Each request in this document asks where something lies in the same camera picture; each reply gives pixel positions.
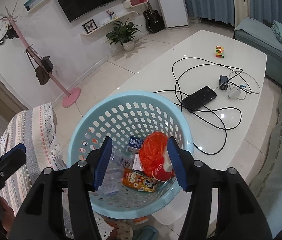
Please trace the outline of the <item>person's left hand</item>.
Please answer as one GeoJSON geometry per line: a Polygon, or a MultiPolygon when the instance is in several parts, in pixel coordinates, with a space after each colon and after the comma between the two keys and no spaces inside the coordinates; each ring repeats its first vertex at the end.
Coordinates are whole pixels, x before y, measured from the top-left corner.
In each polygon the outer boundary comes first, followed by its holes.
{"type": "Polygon", "coordinates": [[[15,219],[15,214],[13,209],[8,205],[3,197],[0,197],[0,204],[3,208],[2,226],[4,230],[9,233],[15,219]]]}

